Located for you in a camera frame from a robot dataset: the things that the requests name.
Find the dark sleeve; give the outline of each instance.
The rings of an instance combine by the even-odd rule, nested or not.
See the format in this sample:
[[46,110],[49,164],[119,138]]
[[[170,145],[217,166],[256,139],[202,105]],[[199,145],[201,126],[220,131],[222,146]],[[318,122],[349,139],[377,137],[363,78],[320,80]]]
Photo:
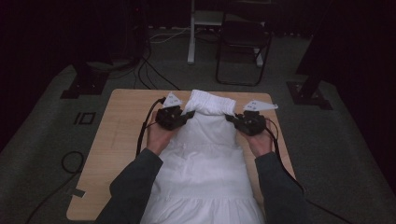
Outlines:
[[163,161],[142,150],[110,185],[111,198],[94,223],[139,223]]
[[285,173],[276,154],[265,154],[255,162],[267,223],[311,223],[302,190]]

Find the white dress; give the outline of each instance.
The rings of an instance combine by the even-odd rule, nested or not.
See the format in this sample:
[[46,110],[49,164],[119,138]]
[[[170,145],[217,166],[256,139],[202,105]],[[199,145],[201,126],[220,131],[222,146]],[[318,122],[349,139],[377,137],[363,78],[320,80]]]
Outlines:
[[141,223],[264,223],[236,130],[224,117],[234,107],[232,99],[192,92],[184,112],[195,115],[162,152]]

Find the wooden table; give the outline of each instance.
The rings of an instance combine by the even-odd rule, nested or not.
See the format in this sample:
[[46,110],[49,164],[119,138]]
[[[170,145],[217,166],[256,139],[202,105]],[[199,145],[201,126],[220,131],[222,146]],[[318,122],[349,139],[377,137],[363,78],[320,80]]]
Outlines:
[[[110,183],[134,159],[137,138],[149,109],[157,99],[167,96],[169,92],[145,90],[114,90],[112,92],[92,143],[90,155],[78,181],[77,189],[85,191],[85,195],[82,198],[73,196],[67,210],[67,218],[71,220],[95,220],[97,218],[110,199]],[[173,93],[183,101],[181,107],[184,108],[190,99],[191,92],[173,91]],[[272,103],[270,95],[266,93],[220,91],[210,91],[210,93],[234,99],[236,101],[236,113],[242,113],[243,106],[251,100]],[[262,111],[261,114],[277,125],[282,161],[286,169],[294,175],[275,110]],[[239,133],[236,137],[244,149],[254,197],[263,209],[254,156],[248,148],[247,141]]]

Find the black chair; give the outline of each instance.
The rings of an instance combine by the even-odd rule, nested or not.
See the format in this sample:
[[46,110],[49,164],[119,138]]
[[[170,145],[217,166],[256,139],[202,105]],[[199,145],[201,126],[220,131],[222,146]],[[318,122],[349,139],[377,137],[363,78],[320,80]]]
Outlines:
[[[262,75],[271,46],[273,31],[281,17],[277,4],[268,1],[230,1],[225,9],[219,32],[217,52],[216,81],[222,84],[256,86],[262,81]],[[219,65],[222,45],[232,48],[249,48],[254,56],[254,63],[264,51],[262,69],[255,82],[225,81],[219,78]]]

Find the white paper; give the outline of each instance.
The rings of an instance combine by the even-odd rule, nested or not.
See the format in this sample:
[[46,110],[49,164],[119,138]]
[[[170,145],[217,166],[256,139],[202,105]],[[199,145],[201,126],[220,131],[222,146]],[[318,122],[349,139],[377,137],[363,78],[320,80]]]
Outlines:
[[277,109],[277,105],[268,104],[262,101],[253,100],[250,101],[247,105],[244,106],[244,110],[248,111],[261,111],[261,110],[269,110],[269,109]]
[[183,101],[178,99],[172,92],[169,92],[168,96],[166,97],[165,102],[163,102],[163,108],[171,107],[175,105],[182,105]]

